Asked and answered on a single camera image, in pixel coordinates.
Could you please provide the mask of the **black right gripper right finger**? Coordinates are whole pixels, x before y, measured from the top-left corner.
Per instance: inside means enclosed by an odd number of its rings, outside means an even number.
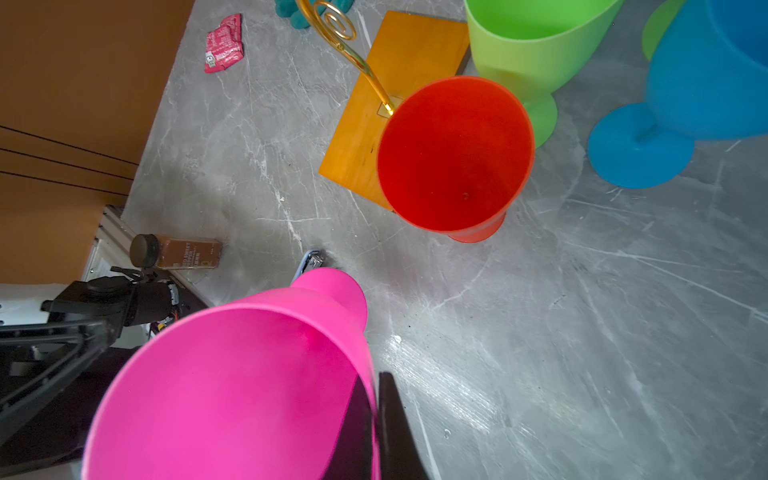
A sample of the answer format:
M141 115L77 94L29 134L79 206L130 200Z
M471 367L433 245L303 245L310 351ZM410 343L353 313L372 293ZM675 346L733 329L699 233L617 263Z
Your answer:
M379 373L377 436L383 480L428 480L395 378Z

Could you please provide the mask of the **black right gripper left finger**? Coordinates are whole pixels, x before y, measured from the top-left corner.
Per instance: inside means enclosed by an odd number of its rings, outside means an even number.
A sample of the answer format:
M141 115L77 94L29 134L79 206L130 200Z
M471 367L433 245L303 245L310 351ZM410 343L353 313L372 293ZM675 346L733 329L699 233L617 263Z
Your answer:
M370 480L373 462L373 412L360 377L322 480Z

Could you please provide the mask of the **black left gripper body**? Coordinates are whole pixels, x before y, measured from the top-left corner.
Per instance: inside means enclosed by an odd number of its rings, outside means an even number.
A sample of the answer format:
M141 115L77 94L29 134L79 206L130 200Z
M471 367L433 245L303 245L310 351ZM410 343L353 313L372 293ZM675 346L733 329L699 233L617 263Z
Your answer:
M3 462L79 460L99 404L136 347L104 351L66 386L49 388L34 415L1 443Z

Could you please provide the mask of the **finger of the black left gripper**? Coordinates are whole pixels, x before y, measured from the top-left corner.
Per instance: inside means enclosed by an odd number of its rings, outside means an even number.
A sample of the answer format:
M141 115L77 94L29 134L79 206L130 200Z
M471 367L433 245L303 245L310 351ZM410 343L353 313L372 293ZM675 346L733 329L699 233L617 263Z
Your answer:
M44 403L49 388L66 386L114 343L107 320L1 328L1 443Z

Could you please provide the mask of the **magenta wine glass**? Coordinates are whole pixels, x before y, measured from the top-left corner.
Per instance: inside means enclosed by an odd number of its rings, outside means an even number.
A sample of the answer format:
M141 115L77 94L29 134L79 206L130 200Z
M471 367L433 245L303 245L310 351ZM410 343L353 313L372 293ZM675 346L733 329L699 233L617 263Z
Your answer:
M90 427L86 479L321 479L354 384L373 412L367 302L347 273L188 316L132 356Z

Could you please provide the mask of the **red wine glass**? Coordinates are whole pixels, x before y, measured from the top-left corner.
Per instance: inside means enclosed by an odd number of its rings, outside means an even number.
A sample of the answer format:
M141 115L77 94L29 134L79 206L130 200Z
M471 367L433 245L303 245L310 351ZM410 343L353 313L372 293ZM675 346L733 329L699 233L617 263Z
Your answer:
M528 181L535 158L522 102L480 77L435 81L387 122L377 177L409 224L462 243L489 239Z

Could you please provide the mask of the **green wine glass front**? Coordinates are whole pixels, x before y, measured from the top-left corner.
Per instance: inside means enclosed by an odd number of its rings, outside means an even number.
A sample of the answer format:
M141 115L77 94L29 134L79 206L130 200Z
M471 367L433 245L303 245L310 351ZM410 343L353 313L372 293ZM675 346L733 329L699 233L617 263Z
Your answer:
M555 130L553 93L588 62L622 0L467 0L477 73L512 92L531 120L535 145Z

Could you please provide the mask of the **green wine glass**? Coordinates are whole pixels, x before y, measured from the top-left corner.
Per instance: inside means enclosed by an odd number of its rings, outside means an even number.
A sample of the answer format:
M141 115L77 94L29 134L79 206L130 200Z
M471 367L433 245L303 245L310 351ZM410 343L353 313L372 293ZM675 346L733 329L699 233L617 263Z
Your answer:
M665 32L685 3L685 0L665 0L647 20L641 34L641 50L648 61L652 59Z
M512 92L531 120L535 145L555 130L553 93L588 62L622 0L467 0L477 73Z

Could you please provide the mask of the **blue wine glass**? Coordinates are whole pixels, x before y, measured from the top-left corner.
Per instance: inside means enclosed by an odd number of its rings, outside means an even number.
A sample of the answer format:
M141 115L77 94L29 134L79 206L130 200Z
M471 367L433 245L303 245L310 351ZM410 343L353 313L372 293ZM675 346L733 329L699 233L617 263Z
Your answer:
M650 188L678 175L697 141L767 132L767 4L688 1L650 62L645 99L592 130L595 172L622 188Z

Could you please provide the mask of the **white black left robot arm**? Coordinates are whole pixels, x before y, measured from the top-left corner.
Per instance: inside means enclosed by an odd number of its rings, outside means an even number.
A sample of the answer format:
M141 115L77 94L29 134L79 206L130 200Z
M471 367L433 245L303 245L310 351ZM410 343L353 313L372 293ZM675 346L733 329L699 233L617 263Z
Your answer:
M169 272L116 268L75 281L40 310L42 324L1 329L1 473L81 457L99 402L133 349L124 329L158 333L205 309Z

